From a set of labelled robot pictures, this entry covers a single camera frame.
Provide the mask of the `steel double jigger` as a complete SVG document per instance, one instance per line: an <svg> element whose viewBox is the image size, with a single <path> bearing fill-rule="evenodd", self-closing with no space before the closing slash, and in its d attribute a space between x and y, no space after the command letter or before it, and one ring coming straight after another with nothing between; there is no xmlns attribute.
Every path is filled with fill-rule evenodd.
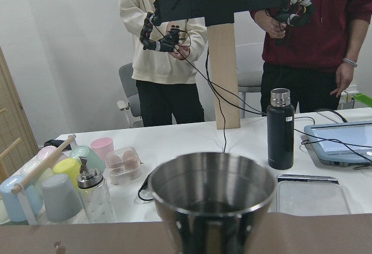
<svg viewBox="0 0 372 254"><path fill-rule="evenodd" d="M277 192L268 168L218 152L162 163L148 185L175 253L248 253Z"/></svg>

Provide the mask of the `person in cream hoodie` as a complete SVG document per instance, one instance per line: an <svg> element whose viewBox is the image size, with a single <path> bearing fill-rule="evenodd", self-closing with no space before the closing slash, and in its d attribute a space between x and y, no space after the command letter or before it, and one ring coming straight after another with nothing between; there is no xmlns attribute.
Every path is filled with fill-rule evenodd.
<svg viewBox="0 0 372 254"><path fill-rule="evenodd" d="M141 38L155 0L118 0L120 18L134 44L133 75L145 127L205 120L195 62L207 43L203 18L164 22Z"/></svg>

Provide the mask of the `clear egg box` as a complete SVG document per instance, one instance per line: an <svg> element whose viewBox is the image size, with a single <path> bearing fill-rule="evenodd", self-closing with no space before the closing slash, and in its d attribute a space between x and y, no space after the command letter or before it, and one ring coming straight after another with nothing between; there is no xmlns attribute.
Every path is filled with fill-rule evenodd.
<svg viewBox="0 0 372 254"><path fill-rule="evenodd" d="M105 156L111 184L120 185L139 178L142 174L141 160L133 147L125 147L109 152Z"/></svg>

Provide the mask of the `pink plastic cup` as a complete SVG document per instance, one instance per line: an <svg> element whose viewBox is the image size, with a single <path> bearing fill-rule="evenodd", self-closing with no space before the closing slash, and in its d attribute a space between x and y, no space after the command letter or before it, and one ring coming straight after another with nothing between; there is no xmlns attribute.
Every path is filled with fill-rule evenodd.
<svg viewBox="0 0 372 254"><path fill-rule="evenodd" d="M90 147L102 160L105 160L108 153L114 151L113 140L110 137L98 138L91 142Z"/></svg>

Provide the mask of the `black insulated bottle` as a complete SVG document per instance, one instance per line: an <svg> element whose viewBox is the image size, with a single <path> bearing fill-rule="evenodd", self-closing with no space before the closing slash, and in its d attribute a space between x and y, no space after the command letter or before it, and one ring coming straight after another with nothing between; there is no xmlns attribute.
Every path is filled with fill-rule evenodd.
<svg viewBox="0 0 372 254"><path fill-rule="evenodd" d="M267 146L270 167L286 170L293 166L294 107L287 88L271 90L267 107Z"/></svg>

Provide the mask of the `green plastic cup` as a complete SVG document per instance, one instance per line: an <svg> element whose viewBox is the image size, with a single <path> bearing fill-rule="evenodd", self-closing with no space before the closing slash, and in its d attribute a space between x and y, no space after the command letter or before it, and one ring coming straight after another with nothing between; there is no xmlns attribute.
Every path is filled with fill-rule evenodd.
<svg viewBox="0 0 372 254"><path fill-rule="evenodd" d="M75 158L80 162L80 156L87 158L87 167L97 169L102 174L106 169L105 162L88 146L80 145L74 148L70 153L70 158Z"/></svg>

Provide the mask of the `yellow plastic cup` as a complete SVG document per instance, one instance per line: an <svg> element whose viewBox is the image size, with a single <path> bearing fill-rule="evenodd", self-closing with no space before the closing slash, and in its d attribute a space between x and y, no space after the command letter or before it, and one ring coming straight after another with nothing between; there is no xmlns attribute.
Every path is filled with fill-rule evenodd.
<svg viewBox="0 0 372 254"><path fill-rule="evenodd" d="M73 183L77 183L77 177L80 171L80 163L75 158L66 158L57 162L53 167L55 174L67 174Z"/></svg>

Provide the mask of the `glass oil dispenser bottle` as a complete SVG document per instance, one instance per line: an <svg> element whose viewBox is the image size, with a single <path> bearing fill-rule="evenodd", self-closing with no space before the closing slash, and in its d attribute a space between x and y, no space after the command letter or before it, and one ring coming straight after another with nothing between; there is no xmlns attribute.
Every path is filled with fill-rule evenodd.
<svg viewBox="0 0 372 254"><path fill-rule="evenodd" d="M88 168L86 157L79 158L78 192L89 223L115 223L116 215L106 180L101 171Z"/></svg>

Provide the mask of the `clear food container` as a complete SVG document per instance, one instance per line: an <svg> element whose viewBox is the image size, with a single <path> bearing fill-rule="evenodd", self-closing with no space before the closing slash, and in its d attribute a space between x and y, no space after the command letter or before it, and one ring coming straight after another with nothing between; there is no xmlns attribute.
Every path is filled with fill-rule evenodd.
<svg viewBox="0 0 372 254"><path fill-rule="evenodd" d="M277 211L293 216L349 214L343 189L325 182L281 181L277 190Z"/></svg>

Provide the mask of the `person in red hoodie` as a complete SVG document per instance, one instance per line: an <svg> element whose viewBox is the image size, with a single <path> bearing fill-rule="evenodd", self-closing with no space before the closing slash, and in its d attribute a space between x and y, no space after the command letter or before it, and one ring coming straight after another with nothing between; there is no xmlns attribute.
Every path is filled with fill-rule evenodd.
<svg viewBox="0 0 372 254"><path fill-rule="evenodd" d="M302 27L274 19L276 9L251 12L265 31L262 110L275 88L287 88L302 113L337 109L353 80L371 21L371 0L311 0L314 13Z"/></svg>

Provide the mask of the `grey plastic cup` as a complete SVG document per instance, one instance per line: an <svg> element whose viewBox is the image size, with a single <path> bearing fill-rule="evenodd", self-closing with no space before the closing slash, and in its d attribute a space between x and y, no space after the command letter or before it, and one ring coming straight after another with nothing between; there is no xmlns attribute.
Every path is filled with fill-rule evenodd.
<svg viewBox="0 0 372 254"><path fill-rule="evenodd" d="M67 223L82 210L80 197L67 174L54 174L42 182L46 217L52 223Z"/></svg>

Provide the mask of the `blue teach pendant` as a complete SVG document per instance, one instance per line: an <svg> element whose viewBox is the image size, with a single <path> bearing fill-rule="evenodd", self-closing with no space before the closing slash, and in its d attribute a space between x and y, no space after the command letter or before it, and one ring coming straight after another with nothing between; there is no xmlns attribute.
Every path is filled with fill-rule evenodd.
<svg viewBox="0 0 372 254"><path fill-rule="evenodd" d="M371 166L371 121L317 124L304 133L323 164Z"/></svg>

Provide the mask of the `wooden cup rack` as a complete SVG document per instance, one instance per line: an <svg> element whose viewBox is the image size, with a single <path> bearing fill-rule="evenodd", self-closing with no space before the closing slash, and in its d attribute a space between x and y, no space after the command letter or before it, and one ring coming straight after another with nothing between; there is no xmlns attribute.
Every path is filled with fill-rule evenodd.
<svg viewBox="0 0 372 254"><path fill-rule="evenodd" d="M28 196L26 194L26 186L34 177L38 176L42 171L49 167L52 163L56 162L59 158L62 151L70 145L72 149L77 147L76 135L70 134L68 138L59 146L57 149L52 152L45 160L43 160L38 166L35 167L24 179L19 183L15 183L12 188L12 194L16 195L20 206L26 216L27 222L29 225L37 225L37 217L33 213L31 204L29 202Z"/></svg>

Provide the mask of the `blue plastic cup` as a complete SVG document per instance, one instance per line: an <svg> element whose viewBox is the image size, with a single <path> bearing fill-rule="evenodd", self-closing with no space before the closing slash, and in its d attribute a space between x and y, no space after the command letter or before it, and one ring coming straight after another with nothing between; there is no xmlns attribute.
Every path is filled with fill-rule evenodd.
<svg viewBox="0 0 372 254"><path fill-rule="evenodd" d="M16 183L24 179L22 175L14 175L7 178L1 184L1 195L5 205L5 209L11 221L21 222L26 221L26 215L22 209L18 196L12 193L12 189ZM37 215L43 206L43 200L31 184L26 187L26 195L30 203L34 215Z"/></svg>

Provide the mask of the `wooden post with black top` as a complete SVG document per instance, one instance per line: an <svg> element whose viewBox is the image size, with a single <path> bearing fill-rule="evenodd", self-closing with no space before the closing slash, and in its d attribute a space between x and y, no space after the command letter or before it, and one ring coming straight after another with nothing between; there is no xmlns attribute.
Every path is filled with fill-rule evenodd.
<svg viewBox="0 0 372 254"><path fill-rule="evenodd" d="M240 128L234 14L248 10L279 8L284 0L155 0L161 22L202 17L208 34L211 84L216 127Z"/></svg>

